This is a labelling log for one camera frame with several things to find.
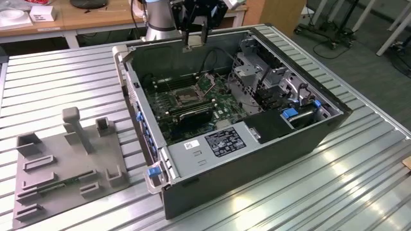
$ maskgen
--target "motherboard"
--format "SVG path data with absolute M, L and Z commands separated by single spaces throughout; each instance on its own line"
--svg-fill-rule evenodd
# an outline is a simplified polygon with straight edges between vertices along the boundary
M 230 94 L 226 77 L 202 73 L 150 79 L 145 95 L 168 145 L 224 128 L 246 116 Z

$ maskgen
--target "table leg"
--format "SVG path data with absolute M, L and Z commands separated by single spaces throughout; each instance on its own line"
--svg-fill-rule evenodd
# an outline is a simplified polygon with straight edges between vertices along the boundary
M 340 8 L 342 6 L 342 3 L 344 3 L 345 0 L 338 0 L 338 2 L 336 3 L 334 7 L 333 7 L 333 10 L 330 12 L 330 15 L 329 15 L 329 18 L 328 18 L 328 21 L 332 22 L 333 19 L 334 19 L 334 16 L 337 14 L 337 12 L 340 11 Z
M 402 32 L 402 30 L 404 30 L 405 26 L 409 24 L 409 22 L 411 22 L 411 13 L 408 14 L 408 16 L 402 20 L 401 24 L 398 25 L 397 29 L 390 34 L 390 36 L 389 36 L 388 40 L 385 41 L 384 45 L 380 47 L 378 51 L 376 52 L 377 56 L 380 56 L 385 52 L 386 48 L 393 43 L 397 35 L 400 34 L 400 32 Z
M 358 30 L 360 25 L 361 25 L 361 23 L 364 22 L 365 17 L 368 16 L 368 13 L 369 13 L 369 11 L 370 11 L 370 9 L 372 9 L 372 6 L 373 6 L 374 2 L 376 2 L 376 0 L 370 0 L 370 1 L 369 1 L 368 5 L 366 5 L 366 7 L 365 7 L 365 10 L 364 10 L 364 12 L 361 13 L 361 15 L 360 15 L 360 17 L 358 17 L 357 22 L 354 23 L 354 25 L 353 25 L 353 27 L 352 27 L 352 31 L 353 31 L 353 32 L 356 32 L 356 31 Z
M 411 2 L 406 4 L 405 8 L 402 9 L 402 11 L 400 12 L 398 16 L 396 17 L 393 23 L 390 24 L 390 26 L 388 28 L 389 31 L 392 31 L 394 29 L 394 27 L 397 26 L 397 23 L 400 22 L 400 20 L 402 20 L 404 16 L 408 14 L 409 8 L 411 8 Z
M 62 35 L 70 49 L 79 48 L 78 41 L 75 38 L 77 32 L 74 30 L 62 31 Z
M 320 2 L 320 5 L 314 11 L 314 14 L 313 14 L 313 17 L 312 17 L 312 23 L 316 24 L 316 21 L 318 20 L 318 17 L 321 15 L 321 12 L 322 12 L 322 9 L 324 9 L 324 6 L 325 6 L 325 3 L 326 3 L 328 0 L 321 0 Z
M 238 27 L 242 25 L 245 11 L 236 12 L 236 16 L 233 18 L 232 27 Z

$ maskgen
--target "metal bracket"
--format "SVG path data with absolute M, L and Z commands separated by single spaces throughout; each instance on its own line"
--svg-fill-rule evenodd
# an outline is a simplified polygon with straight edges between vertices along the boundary
M 113 58 L 114 58 L 114 65 L 116 65 L 118 82 L 120 82 L 121 87 L 124 87 L 125 84 L 124 84 L 124 80 L 122 80 L 122 73 L 121 73 L 121 70 L 120 70 L 120 62 L 122 61 L 124 57 L 128 55 L 126 45 L 122 44 L 122 45 L 114 46 L 111 48 L 111 53 L 113 53 Z
M 145 179 L 145 183 L 146 183 L 146 189 L 148 189 L 148 192 L 150 194 L 160 193 L 161 192 L 161 188 L 165 187 L 165 185 L 169 184 L 169 181 L 165 181 L 164 169 L 161 169 L 161 173 L 160 173 L 160 175 L 157 175 L 157 178 L 158 178 L 161 184 L 157 185 L 157 186 L 153 185 L 154 182 L 153 182 L 153 180 L 148 176 L 148 169 L 154 168 L 154 167 L 161 168 L 161 161 L 157 161 L 150 166 L 146 166 L 144 171 L 142 171 L 142 175 L 144 175 L 144 179 Z

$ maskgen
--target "white label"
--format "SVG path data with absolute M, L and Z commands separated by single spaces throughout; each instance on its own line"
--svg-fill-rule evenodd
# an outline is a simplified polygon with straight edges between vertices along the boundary
M 58 27 L 49 27 L 49 28 L 41 28 L 41 29 L 37 29 L 37 31 L 50 31 L 50 30 L 59 30 L 61 28 Z
M 189 141 L 188 143 L 184 143 L 184 147 L 185 149 L 190 149 L 190 148 L 194 148 L 196 146 L 200 146 L 200 143 L 197 140 L 193 140 L 193 141 Z

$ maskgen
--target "white box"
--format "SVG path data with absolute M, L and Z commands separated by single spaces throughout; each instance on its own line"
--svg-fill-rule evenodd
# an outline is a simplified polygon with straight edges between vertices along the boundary
M 57 12 L 53 6 L 33 6 L 30 18 L 34 22 L 51 22 L 55 20 Z
M 26 27 L 31 25 L 33 24 L 31 24 L 31 21 L 30 21 L 30 18 L 26 12 L 23 12 L 23 16 L 14 21 L 0 19 L 0 30 L 15 29 L 15 28 Z

